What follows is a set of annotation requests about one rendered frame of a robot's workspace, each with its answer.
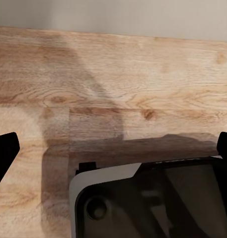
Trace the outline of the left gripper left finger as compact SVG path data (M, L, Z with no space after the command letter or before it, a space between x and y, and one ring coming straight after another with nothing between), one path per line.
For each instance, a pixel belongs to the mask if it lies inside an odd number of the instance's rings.
M0 136L0 182L20 151L16 132Z

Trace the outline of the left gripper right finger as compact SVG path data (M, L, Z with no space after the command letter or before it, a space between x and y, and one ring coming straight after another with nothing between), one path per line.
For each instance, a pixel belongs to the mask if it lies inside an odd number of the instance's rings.
M227 132L220 133L217 143L217 151L227 164Z

